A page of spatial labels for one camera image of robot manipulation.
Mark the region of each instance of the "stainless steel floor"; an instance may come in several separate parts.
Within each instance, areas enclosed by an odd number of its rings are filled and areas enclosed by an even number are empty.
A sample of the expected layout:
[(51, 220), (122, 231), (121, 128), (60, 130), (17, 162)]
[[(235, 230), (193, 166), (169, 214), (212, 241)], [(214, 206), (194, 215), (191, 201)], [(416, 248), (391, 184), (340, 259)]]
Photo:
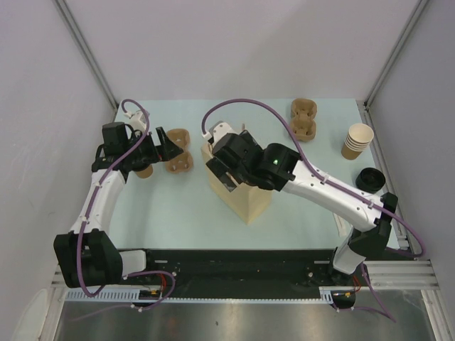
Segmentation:
[[(68, 302), (55, 340), (435, 340), (419, 291), (383, 291), (380, 297), (397, 324), (361, 310), (337, 313), (329, 305), (284, 303), (167, 303), (143, 313), (118, 308), (73, 322), (110, 303)], [(367, 291), (356, 305), (377, 307)]]

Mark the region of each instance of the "wire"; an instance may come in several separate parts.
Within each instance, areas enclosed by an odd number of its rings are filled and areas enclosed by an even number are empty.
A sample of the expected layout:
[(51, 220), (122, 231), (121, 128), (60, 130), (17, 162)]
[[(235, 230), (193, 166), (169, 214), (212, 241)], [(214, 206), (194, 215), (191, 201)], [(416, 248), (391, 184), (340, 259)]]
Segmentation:
[(362, 288), (362, 284), (360, 284), (360, 281), (357, 279), (357, 276), (353, 277), (353, 281), (354, 281), (354, 287), (358, 286), (358, 288), (355, 289), (355, 292), (358, 293)]
[[(338, 308), (335, 303), (332, 303), (331, 306), (336, 309), (336, 311), (352, 311), (352, 310), (365, 310), (365, 311), (372, 311), (374, 313), (378, 313), (378, 314), (381, 314), (382, 316), (385, 316), (386, 318), (390, 319), (393, 323), (396, 323), (397, 320), (393, 317), (393, 315), (390, 313), (390, 311), (385, 307), (385, 304), (381, 301), (381, 299), (379, 298), (379, 295), (378, 293), (376, 293), (376, 291), (373, 289), (373, 287), (371, 286), (371, 282), (370, 282), (370, 279), (368, 278), (368, 275), (366, 273), (366, 270), (365, 270), (365, 264), (362, 263), (360, 265), (360, 270), (362, 271), (362, 277), (365, 279), (365, 282), (367, 283), (368, 285), (368, 288), (370, 289), (370, 292), (372, 293), (372, 295), (375, 297), (375, 300), (376, 302), (378, 302), (378, 304), (380, 305), (380, 307), (382, 308), (383, 311), (381, 310), (378, 310), (376, 308), (371, 308), (371, 307), (351, 307), (351, 308)], [(357, 281), (358, 285), (360, 286), (360, 281), (357, 279), (356, 276), (353, 277), (353, 280), (354, 281)]]
[[(125, 106), (124, 106), (126, 102), (131, 102), (131, 103), (135, 104), (144, 113), (144, 117), (146, 120), (145, 132), (149, 131), (150, 121), (149, 121), (148, 112), (138, 102), (134, 101), (133, 99), (124, 99), (122, 101), (122, 110), (124, 112), (127, 112), (125, 109)], [(77, 236), (76, 270), (77, 270), (77, 279), (79, 281), (79, 285), (80, 285), (82, 291), (84, 292), (84, 294), (87, 295), (88, 297), (95, 297), (105, 287), (105, 286), (100, 286), (94, 293), (89, 292), (87, 289), (87, 286), (85, 285), (84, 277), (82, 274), (82, 238), (84, 235), (85, 228), (87, 227), (87, 224), (89, 222), (90, 213), (92, 212), (92, 208), (95, 203), (95, 198), (97, 197), (97, 194), (100, 191), (103, 181), (107, 178), (107, 176), (112, 171), (112, 169), (114, 169), (129, 154), (131, 154), (133, 152), (133, 150), (136, 149), (141, 144), (141, 142), (146, 138), (146, 136), (147, 136), (146, 133), (142, 134), (141, 137), (137, 140), (137, 142), (130, 149), (128, 149), (128, 151), (126, 151), (125, 154), (120, 156), (114, 163), (112, 163), (112, 165), (110, 165), (109, 168), (104, 172), (104, 174), (100, 178), (99, 185), (97, 185), (95, 187), (95, 189), (93, 190), (92, 197), (90, 198), (87, 209), (85, 211), (85, 216), (84, 216), (85, 219), (82, 221), (82, 224), (80, 226), (79, 235)]]
[(105, 147), (104, 144), (101, 144), (97, 148), (97, 153), (95, 154), (95, 158), (99, 158), (101, 156), (101, 152), (103, 151), (103, 148)]
[[(202, 118), (202, 123), (201, 123), (201, 129), (202, 129), (202, 132), (203, 134), (206, 134), (207, 131), (205, 130), (205, 122), (207, 121), (207, 118), (217, 109), (221, 108), (221, 107), (224, 107), (225, 105), (228, 105), (228, 104), (232, 104), (232, 103), (250, 103), (250, 104), (256, 104), (260, 107), (263, 107), (264, 109), (268, 110), (269, 112), (271, 112), (273, 115), (275, 115), (275, 117), (282, 123), (282, 125), (284, 126), (284, 128), (287, 130), (289, 136), (291, 137), (291, 140), (294, 142), (294, 145), (296, 146), (297, 148), (297, 151), (299, 152), (300, 154), (300, 157), (301, 157), (301, 160), (304, 162), (305, 166), (310, 170), (310, 172), (316, 177), (318, 178), (319, 180), (325, 180), (324, 177), (319, 174), (316, 169), (313, 167), (313, 165), (310, 163), (310, 161), (308, 160), (308, 158), (305, 156), (305, 153), (304, 151), (302, 150), (302, 148), (300, 147), (300, 144), (299, 142), (297, 141), (297, 138), (295, 137), (294, 135), (294, 132), (292, 131), (291, 127), (287, 124), (287, 122), (283, 119), (283, 117), (278, 114), (278, 112), (276, 112), (273, 108), (271, 108), (270, 106), (268, 106), (267, 104), (265, 103), (262, 103), (262, 102), (259, 102), (259, 101), (256, 101), (254, 99), (247, 99), (247, 98), (236, 98), (236, 99), (230, 99), (228, 101), (224, 101), (224, 102), (221, 102), (217, 105), (215, 105), (212, 109), (210, 109), (205, 115), (204, 117)], [(409, 233), (417, 240), (417, 242), (419, 243), (420, 245), (420, 249), (421, 249), (421, 252), (418, 253), (418, 254), (413, 254), (413, 253), (410, 253), (410, 252), (407, 252), (407, 251), (402, 251), (402, 250), (395, 250), (395, 249), (391, 249), (391, 248), (387, 248), (388, 251), (391, 251), (391, 252), (394, 252), (394, 253), (397, 253), (397, 254), (401, 254), (403, 256), (409, 256), (409, 257), (421, 257), (421, 256), (424, 256), (425, 255), (425, 252), (427, 250), (426, 246), (425, 246), (425, 243), (423, 242), (423, 240), (420, 238), (420, 236), (418, 235), (418, 233), (416, 231), (414, 231), (414, 229), (409, 225), (407, 224), (401, 217), (398, 217), (395, 213), (385, 209), (384, 207), (381, 207), (379, 205), (376, 205), (374, 202), (371, 202), (369, 201), (367, 198), (353, 192), (352, 190), (349, 190), (348, 188), (345, 188), (344, 186), (342, 185), (339, 185), (335, 182), (333, 182), (332, 180), (330, 179), (327, 179), (325, 181), (325, 183), (329, 184), (330, 186), (336, 188), (337, 190), (340, 190), (346, 194), (349, 194), (350, 196), (358, 199), (359, 201), (363, 202), (364, 204), (366, 205), (372, 205), (373, 208), (375, 208), (376, 210), (379, 210), (381, 211), (382, 213), (385, 213), (386, 215), (388, 215), (389, 217), (397, 220), (401, 225), (403, 225), (405, 227), (405, 229), (407, 231), (409, 231)]]
[(99, 310), (94, 311), (92, 313), (88, 313), (88, 314), (85, 314), (85, 315), (82, 315), (82, 316), (78, 316), (77, 318), (73, 318), (71, 321), (72, 322), (81, 321), (81, 320), (84, 320), (85, 318), (90, 318), (90, 317), (96, 316), (96, 315), (98, 315), (100, 313), (104, 313), (105, 311), (113, 310), (113, 309), (117, 309), (117, 308), (133, 308), (133, 309), (137, 309), (139, 312), (155, 308), (157, 305), (161, 304), (161, 302), (166, 300), (173, 293), (173, 290), (176, 287), (176, 279), (173, 277), (172, 274), (170, 274), (167, 271), (134, 272), (132, 274), (129, 274), (128, 277), (137, 277), (137, 276), (145, 276), (145, 275), (162, 275), (162, 276), (165, 275), (165, 276), (170, 277), (171, 280), (172, 280), (172, 286), (169, 289), (169, 292), (166, 295), (164, 295), (163, 297), (161, 297), (160, 299), (158, 299), (155, 303), (152, 303), (152, 304), (150, 304), (150, 305), (148, 305), (146, 307), (136, 307), (134, 304), (116, 304), (116, 305), (111, 305), (110, 307), (99, 309)]
[(166, 290), (166, 285), (167, 285), (166, 277), (164, 277), (164, 275), (162, 275), (162, 274), (159, 274), (158, 276), (161, 277), (161, 294), (162, 294), (164, 292), (164, 290)]
[(131, 135), (133, 137), (134, 136), (134, 128), (132, 127), (132, 125), (128, 124), (128, 123), (125, 123), (125, 126), (127, 126), (129, 128), (129, 130), (131, 131)]

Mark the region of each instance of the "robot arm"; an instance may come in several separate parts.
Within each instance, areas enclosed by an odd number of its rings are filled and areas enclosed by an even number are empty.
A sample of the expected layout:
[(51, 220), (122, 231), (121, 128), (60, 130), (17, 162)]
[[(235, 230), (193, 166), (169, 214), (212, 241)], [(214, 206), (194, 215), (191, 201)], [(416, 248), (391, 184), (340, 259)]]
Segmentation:
[[(87, 224), (82, 237), (81, 269), (86, 286), (116, 284), (123, 276), (142, 271), (146, 267), (146, 254), (143, 250), (119, 252), (110, 241), (106, 232), (112, 213), (131, 171), (143, 171), (153, 163), (169, 161), (183, 150), (170, 141), (159, 127), (156, 132), (161, 145), (155, 146), (150, 134), (147, 134), (139, 146), (107, 174), (100, 185), (106, 170), (145, 134), (144, 125), (136, 119), (140, 115), (142, 113), (130, 117), (130, 123), (135, 121), (136, 124), (114, 122), (102, 127), (104, 143), (98, 148), (92, 164), (92, 183), (87, 199), (70, 233), (59, 234), (54, 240), (55, 254), (69, 288), (80, 286), (76, 258), (77, 238), (83, 222)], [(132, 130), (130, 137), (127, 134), (128, 125)], [(85, 213), (89, 205), (92, 206), (87, 220)]]
[[(316, 168), (324, 180), (314, 177), (296, 151), (281, 144), (270, 144), (262, 149), (248, 131), (237, 134), (225, 122), (216, 124), (210, 129), (210, 136), (206, 137), (213, 146), (213, 158), (207, 162), (207, 167), (226, 188), (232, 190), (235, 183), (246, 183), (264, 190), (283, 190), (305, 197), (352, 224), (351, 234), (334, 252), (331, 261), (334, 272), (352, 274), (366, 257), (380, 255), (385, 250), (391, 219), (325, 184), (329, 176), (321, 170)], [(389, 211), (395, 211), (397, 197), (390, 193), (379, 197), (363, 193), (333, 177), (330, 179)]]

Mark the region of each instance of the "black cup lid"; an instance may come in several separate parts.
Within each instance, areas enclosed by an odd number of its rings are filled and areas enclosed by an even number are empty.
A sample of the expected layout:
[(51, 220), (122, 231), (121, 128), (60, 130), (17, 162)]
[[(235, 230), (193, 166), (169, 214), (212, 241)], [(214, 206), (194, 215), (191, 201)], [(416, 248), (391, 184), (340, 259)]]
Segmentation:
[(385, 176), (376, 168), (364, 168), (355, 179), (355, 185), (359, 190), (376, 193), (385, 185)]

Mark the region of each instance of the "stacked paper cups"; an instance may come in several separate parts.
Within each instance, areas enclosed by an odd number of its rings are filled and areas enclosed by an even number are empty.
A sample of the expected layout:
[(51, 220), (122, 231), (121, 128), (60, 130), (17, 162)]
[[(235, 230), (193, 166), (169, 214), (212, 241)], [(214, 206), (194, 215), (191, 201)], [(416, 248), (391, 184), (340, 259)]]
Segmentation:
[(356, 159), (371, 143), (375, 133), (366, 124), (350, 126), (341, 154), (348, 160)]

